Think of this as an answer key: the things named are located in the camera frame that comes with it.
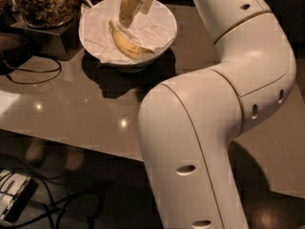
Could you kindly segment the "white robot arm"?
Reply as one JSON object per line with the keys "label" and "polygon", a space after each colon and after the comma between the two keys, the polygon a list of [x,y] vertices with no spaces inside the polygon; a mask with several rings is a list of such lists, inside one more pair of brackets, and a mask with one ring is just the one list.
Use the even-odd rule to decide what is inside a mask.
{"label": "white robot arm", "polygon": [[146,94],[142,158],[165,229],[249,229],[228,148],[281,107],[295,56],[264,0],[193,1],[220,61]]}

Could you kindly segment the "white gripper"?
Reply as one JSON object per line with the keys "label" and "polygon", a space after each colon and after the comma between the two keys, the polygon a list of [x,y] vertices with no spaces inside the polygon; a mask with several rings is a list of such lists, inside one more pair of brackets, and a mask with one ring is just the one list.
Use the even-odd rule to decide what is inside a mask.
{"label": "white gripper", "polygon": [[[143,14],[147,14],[150,11],[153,1],[154,0],[141,0],[140,11]],[[140,0],[121,0],[119,21],[124,27],[128,28],[131,25],[139,3]]]}

